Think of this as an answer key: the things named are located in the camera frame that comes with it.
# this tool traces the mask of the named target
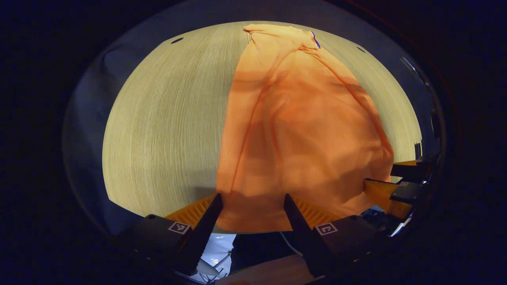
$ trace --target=blue trim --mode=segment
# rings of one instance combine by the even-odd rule
[[[315,33],[312,32],[312,34],[313,34],[313,40],[317,43],[318,48],[320,48],[320,44],[318,43],[317,39],[315,38]]]

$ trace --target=cable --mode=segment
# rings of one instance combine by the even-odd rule
[[[295,249],[294,247],[292,247],[292,245],[288,242],[288,240],[285,238],[285,236],[283,235],[282,232],[279,232],[282,237],[283,237],[283,240],[285,240],[285,242],[287,243],[287,245],[293,250],[293,252],[295,252],[296,254],[298,254],[299,256],[303,256],[303,254],[301,252],[299,252],[297,249]]]

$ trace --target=orange cloth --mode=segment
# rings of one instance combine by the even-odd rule
[[[290,231],[285,193],[341,217],[372,206],[363,179],[389,181],[393,151],[368,94],[312,32],[248,25],[222,134],[218,226]]]

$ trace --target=wood grain surface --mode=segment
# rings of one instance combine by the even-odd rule
[[[252,23],[313,31],[372,98],[394,161],[415,159],[421,132],[414,110],[391,73],[366,49],[310,27],[234,22],[166,40],[125,82],[108,118],[102,151],[112,202],[141,216],[164,217],[215,193],[229,89],[250,42],[242,28]]]

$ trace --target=wooden table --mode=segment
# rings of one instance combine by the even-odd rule
[[[210,26],[161,43],[130,75],[107,121],[102,163],[109,199],[166,216],[215,192],[229,89],[252,23],[311,30],[368,92],[394,150],[415,159],[421,131],[401,86],[366,49],[325,31],[280,22]]]

